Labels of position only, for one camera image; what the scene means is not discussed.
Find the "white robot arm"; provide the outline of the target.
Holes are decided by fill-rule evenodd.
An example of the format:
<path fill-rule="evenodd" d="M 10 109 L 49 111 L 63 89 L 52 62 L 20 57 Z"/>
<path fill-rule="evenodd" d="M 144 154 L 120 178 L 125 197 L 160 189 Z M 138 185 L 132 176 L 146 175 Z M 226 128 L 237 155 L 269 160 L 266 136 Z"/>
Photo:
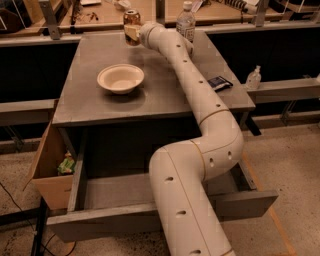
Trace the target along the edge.
<path fill-rule="evenodd" d="M 143 46 L 173 67 L 201 136 L 165 145 L 149 163 L 153 197 L 171 256 L 236 256 L 203 188 L 241 159 L 241 129 L 189 57 L 190 44 L 159 23 L 139 31 Z"/>

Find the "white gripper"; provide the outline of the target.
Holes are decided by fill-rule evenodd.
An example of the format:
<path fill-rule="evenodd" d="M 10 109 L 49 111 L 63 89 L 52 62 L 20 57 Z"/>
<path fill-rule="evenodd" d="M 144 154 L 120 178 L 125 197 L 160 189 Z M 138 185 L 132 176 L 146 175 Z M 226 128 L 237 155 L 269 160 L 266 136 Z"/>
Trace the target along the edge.
<path fill-rule="evenodd" d="M 133 24 L 124 26 L 127 40 L 137 42 L 140 39 L 141 44 L 146 48 L 154 48 L 155 40 L 163 29 L 164 26 L 159 23 L 145 23 L 142 27 Z"/>

